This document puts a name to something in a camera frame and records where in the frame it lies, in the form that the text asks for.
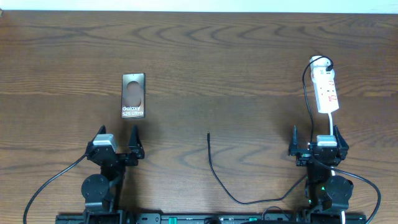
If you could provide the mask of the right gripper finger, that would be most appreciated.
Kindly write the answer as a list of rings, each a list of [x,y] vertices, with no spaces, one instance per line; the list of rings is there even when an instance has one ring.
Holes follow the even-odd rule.
[[[288,153],[290,156],[296,156],[299,153],[299,144],[297,138],[297,127],[294,126],[293,128],[293,136],[292,140],[289,144]]]
[[[342,137],[342,135],[340,134],[340,131],[339,131],[337,125],[334,125],[334,127],[333,127],[333,134],[336,138],[339,158],[341,160],[345,160],[346,156],[348,154],[349,146],[348,146],[347,142],[344,140],[344,138]]]

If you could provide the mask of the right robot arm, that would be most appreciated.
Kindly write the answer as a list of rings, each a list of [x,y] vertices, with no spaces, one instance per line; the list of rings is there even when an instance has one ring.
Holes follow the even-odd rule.
[[[296,157],[296,165],[307,168],[305,196],[309,207],[300,212],[308,223],[344,223],[345,211],[353,193],[352,181],[333,173],[332,168],[345,160],[349,146],[336,126],[332,135],[319,135],[306,147],[299,145],[297,128],[288,153]]]

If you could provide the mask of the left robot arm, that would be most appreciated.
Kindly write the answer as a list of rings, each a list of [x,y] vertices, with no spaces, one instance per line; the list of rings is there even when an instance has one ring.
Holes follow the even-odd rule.
[[[133,126],[128,142],[129,153],[117,153],[118,146],[113,134],[100,127],[96,136],[88,142],[86,158],[100,166],[100,173],[87,177],[81,185],[85,198],[85,223],[135,223],[131,212],[119,207],[119,199],[126,168],[137,166],[145,157],[137,126]]]

